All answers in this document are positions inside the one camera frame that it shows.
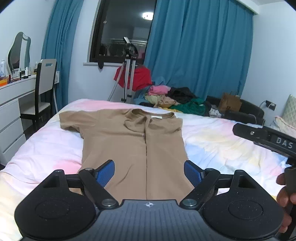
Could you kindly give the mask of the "person's right hand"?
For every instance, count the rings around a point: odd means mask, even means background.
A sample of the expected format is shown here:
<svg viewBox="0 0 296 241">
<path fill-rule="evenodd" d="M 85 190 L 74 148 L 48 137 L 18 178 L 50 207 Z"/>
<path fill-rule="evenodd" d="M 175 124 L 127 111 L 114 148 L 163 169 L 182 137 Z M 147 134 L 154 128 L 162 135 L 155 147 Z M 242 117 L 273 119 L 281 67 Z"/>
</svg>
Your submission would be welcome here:
<svg viewBox="0 0 296 241">
<path fill-rule="evenodd" d="M 278 177 L 276 178 L 276 183 L 279 185 L 285 185 L 284 173 L 278 175 Z M 283 187 L 278 193 L 276 200 L 281 207 L 285 208 L 290 203 L 295 204 L 295 193 L 288 195 L 286 187 Z M 285 233 L 288 229 L 288 226 L 291 224 L 291 222 L 292 222 L 291 216 L 285 213 L 279 232 Z"/>
</svg>

